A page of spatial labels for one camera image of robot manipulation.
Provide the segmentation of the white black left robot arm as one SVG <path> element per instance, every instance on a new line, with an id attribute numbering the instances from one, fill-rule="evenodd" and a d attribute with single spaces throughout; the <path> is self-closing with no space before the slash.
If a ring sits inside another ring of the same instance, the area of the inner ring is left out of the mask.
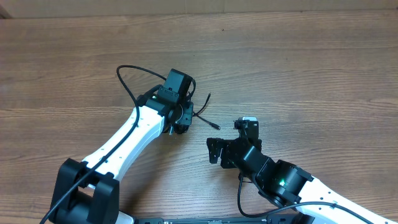
<path id="1" fill-rule="evenodd" d="M 195 80 L 171 69 L 164 84 L 138 98 L 127 121 L 81 162 L 59 168 L 49 211 L 42 223 L 128 224 L 119 209 L 120 182 L 144 148 L 163 133 L 185 133 L 192 123 Z"/>

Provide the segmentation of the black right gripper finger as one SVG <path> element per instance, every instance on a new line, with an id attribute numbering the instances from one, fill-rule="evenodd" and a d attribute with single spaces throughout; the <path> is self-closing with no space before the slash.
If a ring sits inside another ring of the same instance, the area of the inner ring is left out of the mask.
<path id="1" fill-rule="evenodd" d="M 206 145 L 208 149 L 222 149 L 230 144 L 231 140 L 221 139 L 221 138 L 208 138 L 206 140 Z"/>
<path id="2" fill-rule="evenodd" d="M 218 162 L 218 158 L 221 155 L 221 147 L 210 146 L 209 150 L 209 161 L 211 164 L 216 164 Z"/>

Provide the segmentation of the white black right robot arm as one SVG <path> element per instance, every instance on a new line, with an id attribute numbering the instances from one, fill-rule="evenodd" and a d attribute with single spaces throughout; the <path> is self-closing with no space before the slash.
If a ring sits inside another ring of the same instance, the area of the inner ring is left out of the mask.
<path id="1" fill-rule="evenodd" d="M 274 162 L 261 152 L 260 139 L 208 138 L 206 144 L 212 164 L 221 159 L 223 168 L 238 168 L 260 196 L 280 209 L 294 208 L 314 223 L 393 222 L 344 198 L 299 166 Z"/>

